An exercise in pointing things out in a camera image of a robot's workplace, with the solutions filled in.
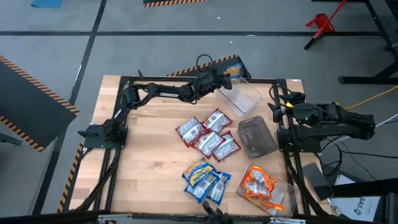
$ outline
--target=jerky packet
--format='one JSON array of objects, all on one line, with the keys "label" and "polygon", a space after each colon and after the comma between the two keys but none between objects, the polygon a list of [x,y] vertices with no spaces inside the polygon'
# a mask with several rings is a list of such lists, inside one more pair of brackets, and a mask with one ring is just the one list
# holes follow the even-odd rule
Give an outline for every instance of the jerky packet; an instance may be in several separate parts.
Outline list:
[{"label": "jerky packet", "polygon": [[217,133],[211,132],[200,137],[193,147],[199,149],[209,159],[211,153],[224,141],[225,139]]},{"label": "jerky packet", "polygon": [[213,170],[215,170],[215,168],[207,163],[205,158],[202,158],[188,167],[182,174],[182,178],[184,178],[191,187],[195,188],[201,181],[211,175]]},{"label": "jerky packet", "polygon": [[220,178],[214,173],[208,175],[203,181],[201,181],[196,187],[192,187],[188,185],[184,191],[192,194],[198,201],[198,203],[202,203],[208,192],[213,188],[213,186],[218,183]]},{"label": "jerky packet", "polygon": [[209,198],[210,200],[214,201],[218,205],[221,204],[221,201],[224,196],[224,191],[226,187],[226,183],[231,178],[230,174],[224,173],[224,172],[213,172],[215,175],[220,177],[220,180],[213,186],[213,188],[208,192],[206,198]]},{"label": "jerky packet", "polygon": [[214,158],[219,162],[222,159],[225,159],[227,156],[231,155],[233,152],[242,149],[242,147],[235,141],[234,137],[231,134],[231,131],[223,134],[221,137],[225,139],[217,149],[214,150],[213,155]]},{"label": "jerky packet", "polygon": [[175,130],[178,132],[187,147],[193,144],[203,133],[206,132],[203,125],[200,124],[195,117],[189,119],[187,123],[179,126]]},{"label": "jerky packet", "polygon": [[229,119],[223,112],[219,109],[215,110],[209,118],[207,118],[203,125],[206,129],[219,133],[222,129],[227,127],[232,123],[232,120]]}]

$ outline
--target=plastic bin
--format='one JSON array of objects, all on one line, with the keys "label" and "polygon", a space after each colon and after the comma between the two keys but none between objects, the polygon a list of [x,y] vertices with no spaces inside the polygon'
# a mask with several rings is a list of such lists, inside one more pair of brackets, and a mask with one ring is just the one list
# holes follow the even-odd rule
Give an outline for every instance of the plastic bin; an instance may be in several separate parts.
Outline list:
[{"label": "plastic bin", "polygon": [[246,171],[245,171],[244,175],[242,176],[242,179],[238,185],[238,188],[236,189],[236,192],[238,193],[238,195],[242,196],[247,201],[251,202],[253,205],[259,207],[260,209],[262,209],[263,211],[265,211],[272,217],[275,217],[276,219],[278,219],[282,222],[286,221],[287,219],[289,219],[292,216],[293,210],[297,204],[297,202],[296,202],[297,191],[295,190],[295,188],[292,185],[288,184],[286,181],[284,181],[276,176],[271,175],[270,173],[268,173],[268,171],[266,171],[260,167],[263,171],[265,171],[269,175],[269,177],[271,177],[272,179],[275,179],[277,181],[277,183],[274,184],[275,189],[271,192],[272,200],[274,201],[274,203],[283,205],[285,207],[285,210],[266,209],[266,208],[262,207],[261,204],[256,199],[245,197],[244,194],[246,192],[246,189],[244,187],[242,187],[242,182],[243,182],[244,177],[251,170],[251,168],[253,166],[256,166],[256,165],[251,164],[246,169]]},{"label": "plastic bin", "polygon": [[261,93],[244,78],[240,78],[240,82],[234,83],[232,90],[220,88],[218,91],[226,98],[227,104],[239,117],[254,110],[262,100]]}]

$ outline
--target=yellow cable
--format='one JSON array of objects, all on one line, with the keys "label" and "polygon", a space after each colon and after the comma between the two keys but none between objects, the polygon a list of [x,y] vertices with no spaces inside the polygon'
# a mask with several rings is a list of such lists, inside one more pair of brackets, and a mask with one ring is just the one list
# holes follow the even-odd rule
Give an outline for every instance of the yellow cable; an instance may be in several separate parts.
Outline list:
[{"label": "yellow cable", "polygon": [[355,104],[354,106],[350,106],[350,107],[347,107],[347,108],[344,108],[344,109],[345,109],[345,110],[351,110],[351,109],[353,109],[353,108],[355,108],[355,107],[357,107],[357,106],[359,106],[359,105],[362,105],[362,104],[364,104],[364,103],[367,103],[367,102],[369,102],[369,101],[371,101],[371,100],[373,100],[373,99],[375,99],[375,98],[377,98],[377,97],[379,97],[379,96],[381,96],[381,95],[384,95],[384,94],[386,94],[386,93],[389,93],[389,92],[391,92],[392,90],[395,90],[396,88],[398,88],[398,86],[394,86],[394,87],[392,87],[391,89],[389,89],[389,90],[387,90],[387,91],[384,91],[384,92],[382,92],[382,93],[379,93],[379,94],[377,94],[376,96],[372,96],[372,97],[370,97],[370,98],[367,99],[367,100],[364,100],[364,101],[362,101],[362,102],[360,102],[360,103]]}]

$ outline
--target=clear plastic container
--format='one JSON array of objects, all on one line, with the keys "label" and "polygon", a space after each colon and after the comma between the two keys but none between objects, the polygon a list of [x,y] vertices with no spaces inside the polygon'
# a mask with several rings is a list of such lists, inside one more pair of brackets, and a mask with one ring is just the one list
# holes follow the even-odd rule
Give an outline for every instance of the clear plastic container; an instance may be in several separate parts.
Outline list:
[{"label": "clear plastic container", "polygon": [[268,171],[266,171],[260,167],[271,179],[274,179],[277,181],[274,184],[274,187],[275,187],[274,190],[271,192],[272,201],[276,204],[283,205],[284,210],[276,210],[276,209],[269,209],[269,208],[263,207],[261,205],[261,203],[258,201],[258,199],[244,196],[244,194],[246,193],[246,188],[242,186],[242,183],[243,183],[243,180],[244,180],[244,177],[246,176],[246,174],[248,172],[250,172],[250,170],[254,166],[256,166],[256,165],[251,164],[248,166],[244,175],[242,176],[242,179],[238,185],[238,188],[236,189],[236,192],[238,193],[238,195],[242,196],[243,198],[245,198],[246,200],[251,202],[253,205],[259,207],[260,209],[262,209],[263,211],[265,211],[272,217],[275,217],[276,219],[278,219],[282,222],[286,221],[287,219],[289,219],[292,216],[293,210],[297,204],[296,189],[292,185],[288,184],[286,181],[284,181],[276,176],[271,175],[270,173],[268,173]]},{"label": "clear plastic container", "polygon": [[239,81],[232,84],[232,90],[220,88],[218,91],[226,98],[231,109],[243,117],[260,104],[262,95],[244,78]]}]

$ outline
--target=dark plastic container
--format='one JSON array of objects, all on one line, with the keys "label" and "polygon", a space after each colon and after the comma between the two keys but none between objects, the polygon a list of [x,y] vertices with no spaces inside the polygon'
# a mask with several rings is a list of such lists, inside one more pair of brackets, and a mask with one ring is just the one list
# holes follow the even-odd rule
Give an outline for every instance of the dark plastic container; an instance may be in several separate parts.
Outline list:
[{"label": "dark plastic container", "polygon": [[238,125],[238,134],[244,150],[251,159],[265,156],[278,148],[264,118],[261,116],[241,121]]}]

